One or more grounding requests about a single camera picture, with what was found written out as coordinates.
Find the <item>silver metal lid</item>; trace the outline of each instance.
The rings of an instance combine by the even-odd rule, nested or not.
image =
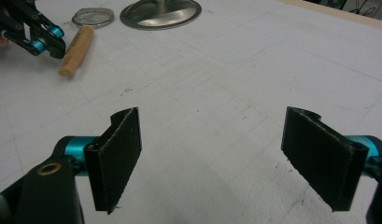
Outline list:
[[[162,30],[194,21],[201,12],[192,0],[140,0],[125,8],[120,20],[135,29]]]
[[[100,28],[114,21],[114,11],[102,7],[86,7],[75,13],[72,22],[78,26]]]

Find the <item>robotic arm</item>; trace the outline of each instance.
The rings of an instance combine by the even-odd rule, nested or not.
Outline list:
[[[63,30],[36,9],[35,0],[0,0],[0,36],[16,43],[37,56],[47,50],[50,56],[62,59],[65,55]],[[30,39],[25,35],[27,24]]]
[[[112,213],[141,153],[138,108],[111,116],[101,136],[66,136],[49,158],[0,193],[0,224],[82,224],[76,175],[88,176],[96,211]]]

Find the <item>black gripper pad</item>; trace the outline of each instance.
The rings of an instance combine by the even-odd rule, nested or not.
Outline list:
[[[348,211],[369,149],[349,141],[320,118],[288,107],[281,149],[333,211]]]
[[[113,212],[141,153],[138,108],[111,116],[111,126],[85,146],[84,155],[97,211]]]

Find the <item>white table surface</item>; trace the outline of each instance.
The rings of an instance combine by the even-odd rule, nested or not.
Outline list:
[[[382,30],[276,0],[198,0],[202,15],[171,30],[124,26],[130,0],[37,0],[64,29],[83,7],[116,19],[95,30],[72,78],[60,60],[0,48],[0,190],[66,135],[99,135],[138,106],[143,152],[118,204],[87,223],[365,223],[375,192],[362,177],[349,212],[335,212],[280,149],[287,106],[319,113],[342,134],[382,140]]]

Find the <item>black plastic mount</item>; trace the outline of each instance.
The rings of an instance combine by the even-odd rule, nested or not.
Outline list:
[[[97,211],[115,209],[141,153],[138,108],[111,116],[111,126],[84,147]]]
[[[333,211],[348,211],[369,149],[348,140],[320,118],[288,107],[281,148]]]
[[[84,223],[73,170],[63,159],[48,159],[22,181],[14,223]]]
[[[369,207],[366,220],[368,224],[382,224],[382,174],[375,192],[374,199]]]

